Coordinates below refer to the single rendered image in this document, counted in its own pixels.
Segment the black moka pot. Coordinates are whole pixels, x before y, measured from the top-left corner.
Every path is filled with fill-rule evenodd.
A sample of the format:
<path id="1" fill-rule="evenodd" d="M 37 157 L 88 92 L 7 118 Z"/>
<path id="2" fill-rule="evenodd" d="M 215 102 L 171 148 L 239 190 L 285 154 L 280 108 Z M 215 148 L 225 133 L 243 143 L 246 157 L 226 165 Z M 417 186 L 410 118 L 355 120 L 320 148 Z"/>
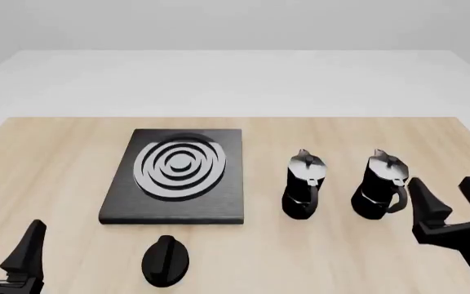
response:
<path id="1" fill-rule="evenodd" d="M 351 197 L 353 210 L 367 220 L 380 220 L 406 208 L 409 168 L 399 158 L 376 149 L 368 158 L 362 182 Z"/>
<path id="2" fill-rule="evenodd" d="M 327 165 L 306 149 L 300 149 L 287 167 L 282 210 L 295 220 L 307 220 L 317 210 L 318 193 L 326 178 Z"/>

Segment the round black stove knob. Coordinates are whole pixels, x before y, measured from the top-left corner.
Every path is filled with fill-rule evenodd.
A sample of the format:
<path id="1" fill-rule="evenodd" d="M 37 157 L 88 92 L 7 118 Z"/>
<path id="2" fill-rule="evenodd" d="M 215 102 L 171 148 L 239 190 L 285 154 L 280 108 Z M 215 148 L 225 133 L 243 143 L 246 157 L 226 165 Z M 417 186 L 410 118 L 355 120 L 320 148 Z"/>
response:
<path id="1" fill-rule="evenodd" d="M 154 287 L 173 286 L 186 275 L 188 250 L 171 235 L 162 235 L 145 252 L 141 261 L 144 278 Z"/>

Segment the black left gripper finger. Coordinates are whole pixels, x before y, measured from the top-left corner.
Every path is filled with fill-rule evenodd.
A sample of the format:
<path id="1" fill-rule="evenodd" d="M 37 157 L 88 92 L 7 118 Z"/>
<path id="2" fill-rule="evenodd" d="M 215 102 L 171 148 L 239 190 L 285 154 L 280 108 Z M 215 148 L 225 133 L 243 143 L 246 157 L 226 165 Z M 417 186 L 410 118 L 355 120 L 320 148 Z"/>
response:
<path id="1" fill-rule="evenodd" d="M 11 254 L 0 264 L 7 272 L 3 294 L 40 294 L 44 286 L 42 249 L 46 225 L 33 220 Z"/>

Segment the flat black stove plate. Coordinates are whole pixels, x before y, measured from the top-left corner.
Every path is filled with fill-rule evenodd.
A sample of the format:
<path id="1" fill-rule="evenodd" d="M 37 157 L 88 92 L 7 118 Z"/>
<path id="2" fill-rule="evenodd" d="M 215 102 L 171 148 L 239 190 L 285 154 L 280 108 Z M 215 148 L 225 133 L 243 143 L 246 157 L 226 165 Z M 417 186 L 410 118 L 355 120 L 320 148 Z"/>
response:
<path id="1" fill-rule="evenodd" d="M 241 129 L 135 129 L 103 225 L 241 225 Z"/>

